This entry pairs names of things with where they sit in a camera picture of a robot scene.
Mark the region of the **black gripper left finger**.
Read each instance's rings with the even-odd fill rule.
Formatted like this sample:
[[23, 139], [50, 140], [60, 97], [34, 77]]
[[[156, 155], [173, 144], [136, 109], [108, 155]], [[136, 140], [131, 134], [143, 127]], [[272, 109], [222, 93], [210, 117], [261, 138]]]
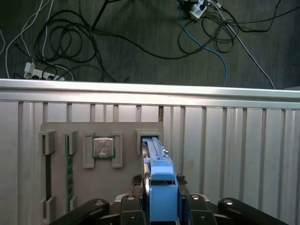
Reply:
[[52, 225], [146, 225], [142, 175], [132, 178], [133, 191], [113, 203], [95, 198], [51, 222]]

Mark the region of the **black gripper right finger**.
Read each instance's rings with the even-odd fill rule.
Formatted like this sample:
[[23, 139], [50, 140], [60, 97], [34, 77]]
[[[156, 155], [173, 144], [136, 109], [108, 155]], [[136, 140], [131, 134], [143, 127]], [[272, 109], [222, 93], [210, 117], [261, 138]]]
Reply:
[[240, 200], [226, 197], [213, 204], [201, 194], [192, 194], [185, 176], [178, 174], [179, 221], [181, 225], [284, 225], [285, 222]]

